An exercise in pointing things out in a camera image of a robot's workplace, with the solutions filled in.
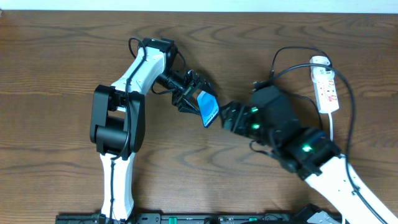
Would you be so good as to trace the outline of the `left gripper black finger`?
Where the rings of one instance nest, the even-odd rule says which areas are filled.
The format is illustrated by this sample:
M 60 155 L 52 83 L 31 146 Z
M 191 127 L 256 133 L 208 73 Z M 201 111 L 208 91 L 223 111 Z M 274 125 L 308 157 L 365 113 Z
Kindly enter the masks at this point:
M 187 101 L 182 101 L 177 106 L 178 111 L 181 113 L 191 113 L 195 115 L 200 115 L 200 110 L 194 107 L 191 103 Z
M 212 96 L 218 96 L 215 89 L 213 88 L 213 85 L 209 82 L 205 82 L 204 84 L 202 84 L 201 90 L 209 93 Z

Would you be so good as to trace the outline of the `blue Galaxy smartphone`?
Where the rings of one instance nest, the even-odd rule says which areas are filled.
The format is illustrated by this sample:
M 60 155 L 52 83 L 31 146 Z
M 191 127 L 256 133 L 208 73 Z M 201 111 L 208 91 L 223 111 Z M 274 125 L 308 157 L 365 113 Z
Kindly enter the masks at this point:
M 205 128 L 208 128 L 211 123 L 217 118 L 219 113 L 219 106 L 215 96 L 201 91 L 197 96 L 197 103 L 200 110 L 200 116 Z

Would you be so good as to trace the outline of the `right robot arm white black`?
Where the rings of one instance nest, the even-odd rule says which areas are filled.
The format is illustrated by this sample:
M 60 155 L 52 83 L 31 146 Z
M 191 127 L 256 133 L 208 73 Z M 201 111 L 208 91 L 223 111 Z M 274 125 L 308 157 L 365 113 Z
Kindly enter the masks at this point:
M 255 91 L 248 105 L 220 108 L 224 129 L 271 147 L 268 156 L 323 195 L 349 223 L 397 223 L 324 131 L 304 126 L 275 86 Z

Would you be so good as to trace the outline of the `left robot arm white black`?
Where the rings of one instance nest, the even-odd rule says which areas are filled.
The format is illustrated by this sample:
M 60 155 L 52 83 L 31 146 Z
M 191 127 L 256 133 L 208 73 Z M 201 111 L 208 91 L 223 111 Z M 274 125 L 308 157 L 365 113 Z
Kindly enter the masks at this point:
M 189 70 L 173 69 L 181 53 L 170 39 L 138 40 L 134 61 L 110 86 L 93 93 L 90 140 L 104 170 L 104 202 L 98 223 L 127 223 L 133 213 L 132 170 L 146 132 L 146 95 L 156 83 L 171 93 L 179 112 L 199 115 L 204 127 L 218 117 L 220 107 L 211 83 Z

